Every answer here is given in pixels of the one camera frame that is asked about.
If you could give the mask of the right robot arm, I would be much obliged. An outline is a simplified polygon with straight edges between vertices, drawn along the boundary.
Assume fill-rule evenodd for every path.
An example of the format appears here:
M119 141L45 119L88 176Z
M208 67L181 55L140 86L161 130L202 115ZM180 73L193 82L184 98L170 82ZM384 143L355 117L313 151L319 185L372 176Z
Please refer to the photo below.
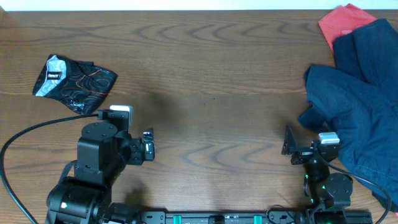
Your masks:
M291 127L286 127L281 154L290 155L292 165L303 166L303 191L311 201L305 210L295 214L295 223L348 223L345 208L351 205L353 179L341 172L330 172L330 162L338 157L340 147L335 132L320 133L310 146L300 147Z

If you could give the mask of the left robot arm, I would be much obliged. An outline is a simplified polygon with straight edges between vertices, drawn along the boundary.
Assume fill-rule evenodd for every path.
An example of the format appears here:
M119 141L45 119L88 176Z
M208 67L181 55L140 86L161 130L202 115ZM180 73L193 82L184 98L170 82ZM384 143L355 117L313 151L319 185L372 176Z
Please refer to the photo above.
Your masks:
M128 165L155 158L154 131L132 138L110 122L86 125L77 159L68 163L47 197L46 223L140 223L139 210L112 201L112 186Z

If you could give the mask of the black cycling jersey orange lines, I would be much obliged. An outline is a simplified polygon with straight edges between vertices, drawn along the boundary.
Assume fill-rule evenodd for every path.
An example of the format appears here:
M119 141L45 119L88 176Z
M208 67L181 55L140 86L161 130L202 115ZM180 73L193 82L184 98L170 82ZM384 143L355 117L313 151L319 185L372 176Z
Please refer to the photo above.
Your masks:
M116 82L118 75L93 62L49 55L32 94L61 102L77 114L96 111Z

